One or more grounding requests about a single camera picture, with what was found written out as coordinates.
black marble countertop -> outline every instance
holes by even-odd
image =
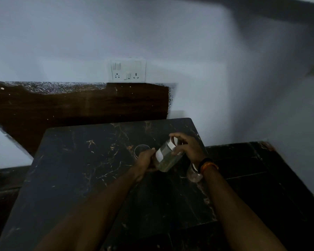
[[[0,237],[1,250],[33,250],[69,211],[134,164],[134,148],[158,149],[171,132],[194,136],[190,118],[50,128],[44,134]],[[201,183],[186,177],[184,156],[168,173],[147,172],[121,207],[105,246],[216,221]]]

wooden panel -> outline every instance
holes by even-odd
[[[34,155],[49,127],[166,119],[168,103],[153,84],[0,82],[0,126]]]

jar lid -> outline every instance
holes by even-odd
[[[174,149],[176,148],[176,145],[178,145],[178,138],[173,137],[174,139],[174,143],[172,142],[172,137],[170,137],[170,139],[167,141],[167,146],[174,151]]]

